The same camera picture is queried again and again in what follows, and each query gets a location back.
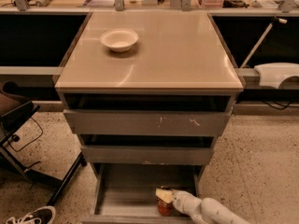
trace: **closed drawer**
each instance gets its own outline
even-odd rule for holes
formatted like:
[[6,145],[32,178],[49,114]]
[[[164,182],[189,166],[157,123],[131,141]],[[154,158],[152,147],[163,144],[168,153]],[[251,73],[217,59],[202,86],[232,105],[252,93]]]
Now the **closed drawer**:
[[104,164],[100,166],[88,223],[183,223],[192,221],[176,210],[159,214],[155,190],[161,186],[197,193],[199,167],[176,165]]
[[73,133],[221,136],[227,113],[65,110]]
[[207,165],[213,137],[82,135],[88,162]]

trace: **shoe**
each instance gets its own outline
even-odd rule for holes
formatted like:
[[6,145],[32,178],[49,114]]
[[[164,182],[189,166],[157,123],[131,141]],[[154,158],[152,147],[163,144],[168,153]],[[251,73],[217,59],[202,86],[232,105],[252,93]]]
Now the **shoe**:
[[51,224],[56,216],[53,206],[44,206],[36,209],[33,213],[28,213],[24,217],[16,219],[11,217],[6,224]]

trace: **speckled floor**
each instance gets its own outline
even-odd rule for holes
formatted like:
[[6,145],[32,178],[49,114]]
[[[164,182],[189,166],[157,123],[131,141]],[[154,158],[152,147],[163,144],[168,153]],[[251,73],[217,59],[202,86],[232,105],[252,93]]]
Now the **speckled floor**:
[[[263,111],[259,116],[244,113],[236,112],[230,119],[202,176],[200,193],[203,198],[220,201],[252,224],[297,224],[298,111]],[[78,139],[70,132],[61,112],[38,112],[34,118],[44,134],[15,155],[24,165],[41,161],[33,167],[35,170],[62,178],[79,153]],[[15,148],[38,134],[35,123],[28,121]],[[0,223],[47,203],[51,190],[31,187],[21,177],[0,171]],[[80,223],[80,217],[89,215],[95,185],[91,167],[79,167],[55,205],[55,223]]]

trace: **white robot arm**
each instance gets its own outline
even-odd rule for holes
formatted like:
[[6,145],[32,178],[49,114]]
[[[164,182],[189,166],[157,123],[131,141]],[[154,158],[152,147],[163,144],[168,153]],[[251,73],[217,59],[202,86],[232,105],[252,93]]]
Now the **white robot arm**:
[[201,200],[182,190],[158,190],[156,195],[167,203],[171,200],[173,206],[180,213],[188,215],[195,224],[249,224],[211,198]]

